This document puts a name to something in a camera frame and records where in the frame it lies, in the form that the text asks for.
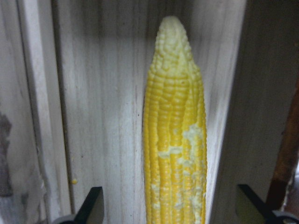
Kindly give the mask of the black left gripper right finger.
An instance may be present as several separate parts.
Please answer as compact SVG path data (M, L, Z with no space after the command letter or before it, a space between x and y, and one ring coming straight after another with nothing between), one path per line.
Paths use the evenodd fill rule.
M283 223L246 184L237 185L237 218L241 224Z

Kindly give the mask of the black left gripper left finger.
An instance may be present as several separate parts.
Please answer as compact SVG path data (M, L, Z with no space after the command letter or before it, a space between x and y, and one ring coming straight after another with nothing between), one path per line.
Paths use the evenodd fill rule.
M92 187L74 218L76 224L102 224L104 196L102 187Z

